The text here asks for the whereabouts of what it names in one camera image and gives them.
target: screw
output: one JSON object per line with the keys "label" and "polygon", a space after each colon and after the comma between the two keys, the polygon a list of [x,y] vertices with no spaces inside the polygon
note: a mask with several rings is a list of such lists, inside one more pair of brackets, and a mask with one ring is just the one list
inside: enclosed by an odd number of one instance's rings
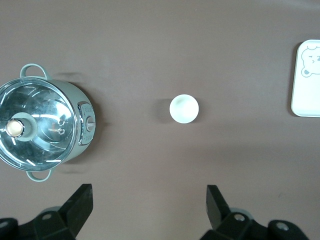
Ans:
{"label": "screw", "polygon": [[283,222],[277,222],[276,226],[278,227],[278,229],[281,229],[283,231],[288,231],[289,230],[289,227]]}
{"label": "screw", "polygon": [[7,222],[7,221],[4,221],[4,222],[0,223],[0,229],[1,229],[1,228],[4,228],[4,227],[7,226],[7,225],[8,225],[8,222]]}
{"label": "screw", "polygon": [[246,220],[246,218],[241,214],[234,215],[234,218],[235,218],[235,220],[237,220],[239,222],[243,222],[244,220]]}
{"label": "screw", "polygon": [[52,217],[52,215],[50,213],[48,213],[48,214],[45,214],[45,215],[42,216],[42,220],[48,220],[51,217]]}
{"label": "screw", "polygon": [[63,120],[63,119],[60,119],[59,121],[58,121],[58,124],[60,125],[60,126],[63,126],[63,125],[65,125],[65,120]]}
{"label": "screw", "polygon": [[65,134],[66,130],[64,128],[59,128],[58,129],[58,134],[62,135]]}

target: glass lid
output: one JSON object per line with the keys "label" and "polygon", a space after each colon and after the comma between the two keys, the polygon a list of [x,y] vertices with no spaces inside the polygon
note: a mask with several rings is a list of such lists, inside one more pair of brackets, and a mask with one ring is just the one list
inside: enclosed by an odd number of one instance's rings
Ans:
{"label": "glass lid", "polygon": [[18,78],[0,88],[0,157],[11,166],[55,167],[72,150],[75,129],[72,106],[48,81]]}

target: white plate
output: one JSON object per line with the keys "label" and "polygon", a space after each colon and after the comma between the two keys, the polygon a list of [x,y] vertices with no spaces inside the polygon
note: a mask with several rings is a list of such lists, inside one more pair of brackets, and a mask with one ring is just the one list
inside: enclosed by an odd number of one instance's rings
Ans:
{"label": "white plate", "polygon": [[320,40],[298,48],[291,109],[300,117],[320,117]]}

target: lid knob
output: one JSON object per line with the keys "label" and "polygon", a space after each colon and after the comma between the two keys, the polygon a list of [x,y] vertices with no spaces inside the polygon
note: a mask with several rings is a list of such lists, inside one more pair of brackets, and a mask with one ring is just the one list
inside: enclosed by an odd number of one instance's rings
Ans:
{"label": "lid knob", "polygon": [[5,130],[10,137],[17,138],[24,133],[24,124],[17,119],[11,119],[5,126]]}

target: cartoon bear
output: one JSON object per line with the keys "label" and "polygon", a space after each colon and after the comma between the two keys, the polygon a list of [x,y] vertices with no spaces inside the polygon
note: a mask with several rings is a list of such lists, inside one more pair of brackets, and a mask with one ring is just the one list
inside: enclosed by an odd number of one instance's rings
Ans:
{"label": "cartoon bear", "polygon": [[309,47],[302,52],[302,60],[304,68],[301,71],[305,78],[312,74],[320,74],[320,47],[316,46],[313,49]]}

